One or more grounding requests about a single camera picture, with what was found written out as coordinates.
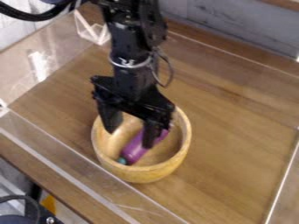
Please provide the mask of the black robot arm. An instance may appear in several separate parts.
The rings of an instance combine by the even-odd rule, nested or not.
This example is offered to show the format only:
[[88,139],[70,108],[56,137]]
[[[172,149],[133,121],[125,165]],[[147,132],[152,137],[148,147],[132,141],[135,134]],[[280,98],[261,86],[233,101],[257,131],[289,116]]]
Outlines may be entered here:
[[159,91],[159,45],[167,39],[167,23],[157,0],[90,0],[100,8],[110,33],[110,76],[94,75],[92,97],[106,132],[128,113],[144,122],[141,144],[149,149],[169,128],[173,103]]

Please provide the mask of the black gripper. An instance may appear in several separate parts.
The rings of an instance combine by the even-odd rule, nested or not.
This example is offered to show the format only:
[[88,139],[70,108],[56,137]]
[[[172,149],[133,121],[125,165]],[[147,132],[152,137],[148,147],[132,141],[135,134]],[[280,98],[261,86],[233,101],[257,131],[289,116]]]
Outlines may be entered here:
[[90,77],[92,97],[97,102],[97,113],[105,128],[112,134],[122,122],[122,112],[143,120],[143,147],[151,149],[155,139],[171,128],[173,103],[160,93],[157,87],[149,87],[137,97],[120,92],[116,79],[108,76]]

